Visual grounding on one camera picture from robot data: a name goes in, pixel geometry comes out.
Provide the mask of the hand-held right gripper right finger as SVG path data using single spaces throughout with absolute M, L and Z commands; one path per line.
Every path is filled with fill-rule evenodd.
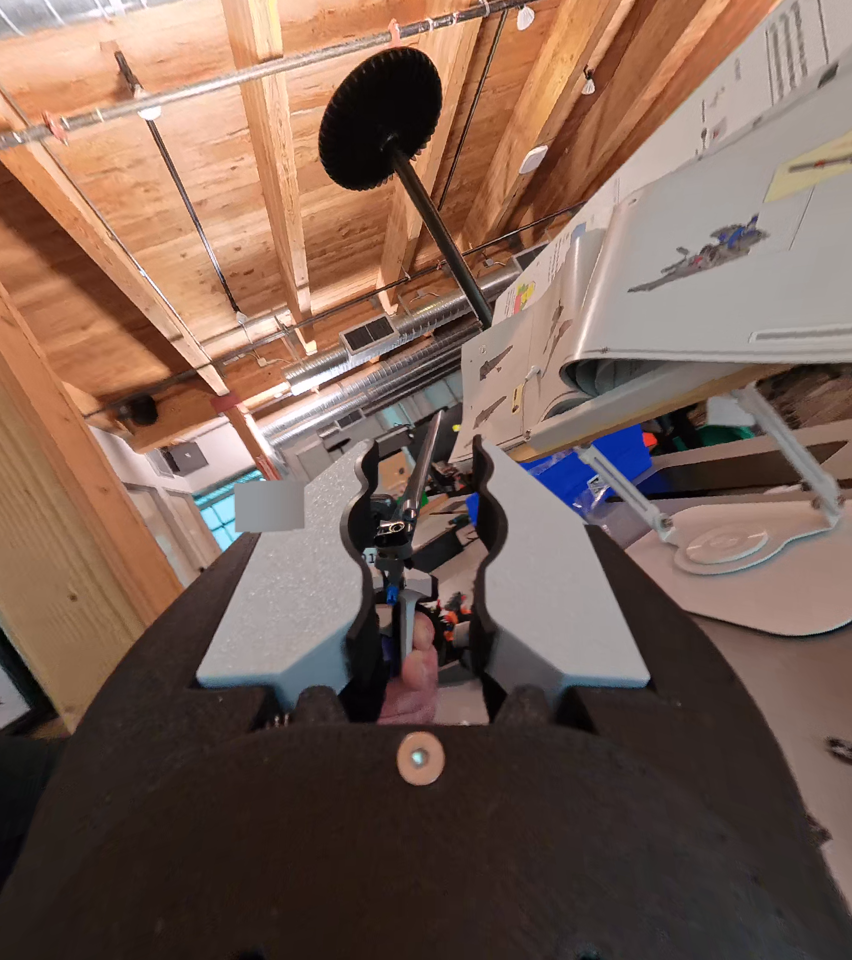
M 650 673 L 583 519 L 503 450 L 473 438 L 477 532 L 471 659 L 505 694 L 642 689 Z

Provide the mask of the metal ceiling pipe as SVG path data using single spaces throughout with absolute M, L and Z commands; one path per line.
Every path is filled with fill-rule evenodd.
M 43 120 L 42 123 L 21 129 L 10 128 L 0 131 L 0 153 L 40 143 L 48 138 L 67 142 L 70 136 L 79 132 L 109 124 L 130 115 L 137 115 L 149 109 L 158 109 L 204 97 L 221 90 L 247 85 L 253 81 L 278 77 L 290 71 L 335 61 L 349 54 L 358 54 L 384 47 L 395 47 L 400 45 L 402 41 L 416 38 L 422 34 L 440 32 L 525 6 L 528 6 L 528 2 L 483 1 L 463 10 L 448 10 L 436 16 L 427 16 L 408 23 L 391 20 L 385 30 L 367 33 L 305 52 L 276 56 L 262 63 L 144 97 L 134 97 L 123 102 L 98 106 L 83 113 L 72 115 L 54 113 L 48 119 Z

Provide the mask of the white book stand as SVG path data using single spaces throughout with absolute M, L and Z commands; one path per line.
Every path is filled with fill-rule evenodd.
M 772 438 L 810 500 L 709 503 L 667 516 L 623 480 L 596 450 L 596 464 L 649 533 L 627 554 L 683 609 L 781 637 L 824 634 L 852 622 L 852 499 L 758 392 L 756 380 L 779 365 L 664 362 L 563 414 L 529 420 L 529 456 L 585 446 L 588 440 L 682 401 L 730 388 Z

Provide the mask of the black round disc on pole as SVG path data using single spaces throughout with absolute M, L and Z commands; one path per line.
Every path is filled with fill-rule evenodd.
M 492 312 L 412 159 L 435 133 L 442 84 L 429 56 L 396 46 L 373 54 L 339 85 L 319 130 L 319 157 L 338 186 L 366 191 L 397 176 L 484 330 Z

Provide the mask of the person's left hand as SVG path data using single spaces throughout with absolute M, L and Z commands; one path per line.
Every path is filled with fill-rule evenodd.
M 379 726 L 430 726 L 438 704 L 438 656 L 434 647 L 414 649 L 398 678 L 385 688 Z

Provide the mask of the lego instruction booklet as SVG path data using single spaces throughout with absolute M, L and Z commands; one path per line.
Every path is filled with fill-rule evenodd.
M 852 45 L 543 246 L 462 354 L 473 438 L 532 458 L 765 368 L 852 364 Z

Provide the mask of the silver ventilation duct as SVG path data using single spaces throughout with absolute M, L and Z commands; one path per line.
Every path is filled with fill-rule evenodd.
M 448 323 L 386 359 L 262 419 L 261 432 L 270 444 L 281 447 L 354 411 L 371 409 L 402 387 L 458 367 L 463 345 L 479 333 L 480 326 L 474 320 Z
M 380 315 L 340 332 L 337 346 L 287 367 L 285 381 L 292 394 L 299 396 L 451 321 L 474 316 L 472 306 L 460 291 L 434 298 L 407 314 Z

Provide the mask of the wooden pillar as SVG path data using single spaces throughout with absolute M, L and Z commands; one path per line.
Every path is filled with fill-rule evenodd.
M 182 591 L 0 283 L 0 626 L 69 733 Z

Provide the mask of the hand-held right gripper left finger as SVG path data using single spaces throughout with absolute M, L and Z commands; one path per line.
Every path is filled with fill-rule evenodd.
M 363 440 L 308 484 L 292 483 L 300 524 L 252 525 L 259 538 L 197 667 L 201 687 L 340 693 L 354 671 L 374 667 L 376 626 L 371 654 L 359 650 L 375 613 L 362 551 L 371 545 L 369 498 L 378 464 L 377 444 Z

